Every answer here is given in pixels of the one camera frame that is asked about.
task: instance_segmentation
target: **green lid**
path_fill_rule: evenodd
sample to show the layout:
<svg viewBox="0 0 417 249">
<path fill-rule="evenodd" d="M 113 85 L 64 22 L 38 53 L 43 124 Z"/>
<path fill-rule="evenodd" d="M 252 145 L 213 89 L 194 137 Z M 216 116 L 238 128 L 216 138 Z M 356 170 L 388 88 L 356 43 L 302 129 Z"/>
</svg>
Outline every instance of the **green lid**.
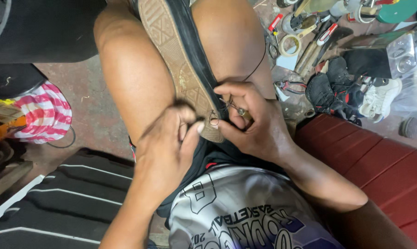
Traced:
<svg viewBox="0 0 417 249">
<path fill-rule="evenodd" d="M 383 4 L 378 20 L 382 23 L 398 24 L 417 11 L 417 0 L 399 0 L 395 4 Z"/>
</svg>

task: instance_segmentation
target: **tan rubber sole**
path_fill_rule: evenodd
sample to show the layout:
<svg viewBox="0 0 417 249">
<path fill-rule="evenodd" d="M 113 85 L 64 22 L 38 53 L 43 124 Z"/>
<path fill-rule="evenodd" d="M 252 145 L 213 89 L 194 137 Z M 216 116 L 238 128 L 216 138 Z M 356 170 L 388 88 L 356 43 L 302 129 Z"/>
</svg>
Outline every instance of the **tan rubber sole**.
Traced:
<svg viewBox="0 0 417 249">
<path fill-rule="evenodd" d="M 138 7 L 144 28 L 170 71 L 176 98 L 187 101 L 198 116 L 205 118 L 203 138 L 223 142 L 222 134 L 209 123 L 210 119 L 219 117 L 217 109 L 187 58 L 167 4 L 162 0 L 140 0 Z"/>
</svg>

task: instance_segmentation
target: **red and white striped bag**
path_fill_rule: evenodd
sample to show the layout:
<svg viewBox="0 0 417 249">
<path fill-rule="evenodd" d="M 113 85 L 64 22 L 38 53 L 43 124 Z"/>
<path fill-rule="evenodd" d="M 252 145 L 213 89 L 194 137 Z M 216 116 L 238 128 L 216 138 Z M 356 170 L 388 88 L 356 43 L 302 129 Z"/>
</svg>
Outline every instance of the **red and white striped bag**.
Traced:
<svg viewBox="0 0 417 249">
<path fill-rule="evenodd" d="M 15 98 L 27 127 L 13 136 L 22 142 L 43 144 L 62 138 L 72 124 L 72 109 L 61 91 L 46 81 L 32 93 Z"/>
</svg>

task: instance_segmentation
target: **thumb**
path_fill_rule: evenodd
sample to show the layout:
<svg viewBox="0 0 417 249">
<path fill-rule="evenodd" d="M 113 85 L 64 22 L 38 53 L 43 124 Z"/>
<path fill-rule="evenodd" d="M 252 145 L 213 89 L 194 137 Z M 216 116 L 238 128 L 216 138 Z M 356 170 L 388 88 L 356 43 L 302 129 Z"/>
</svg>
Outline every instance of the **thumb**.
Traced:
<svg viewBox="0 0 417 249">
<path fill-rule="evenodd" d="M 204 128 L 204 122 L 196 122 L 190 127 L 184 137 L 179 151 L 180 164 L 190 167 L 193 161 L 193 154 L 199 142 L 199 134 Z"/>
<path fill-rule="evenodd" d="M 245 134 L 240 131 L 238 128 L 234 127 L 233 125 L 229 124 L 227 121 L 218 120 L 219 123 L 217 125 L 212 125 L 214 128 L 219 129 L 221 134 L 238 148 L 243 143 L 245 139 Z"/>
</svg>

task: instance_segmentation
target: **hand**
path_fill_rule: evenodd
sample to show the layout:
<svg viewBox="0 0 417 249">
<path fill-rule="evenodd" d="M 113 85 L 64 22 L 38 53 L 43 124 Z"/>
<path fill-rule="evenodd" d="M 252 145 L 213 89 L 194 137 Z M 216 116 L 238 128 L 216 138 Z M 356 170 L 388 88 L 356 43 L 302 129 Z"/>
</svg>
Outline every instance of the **hand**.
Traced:
<svg viewBox="0 0 417 249">
<path fill-rule="evenodd" d="M 181 183 L 192 165 L 204 122 L 188 105 L 167 108 L 138 141 L 131 189 L 156 209 Z"/>
<path fill-rule="evenodd" d="M 235 106 L 248 110 L 253 117 L 254 122 L 244 132 L 238 128 L 244 129 L 250 124 L 234 108 L 229 109 L 229 117 L 236 127 L 223 120 L 210 122 L 241 152 L 280 164 L 285 156 L 295 151 L 296 145 L 290 138 L 278 101 L 264 99 L 250 82 L 227 82 L 214 91 L 231 94 Z"/>
</svg>

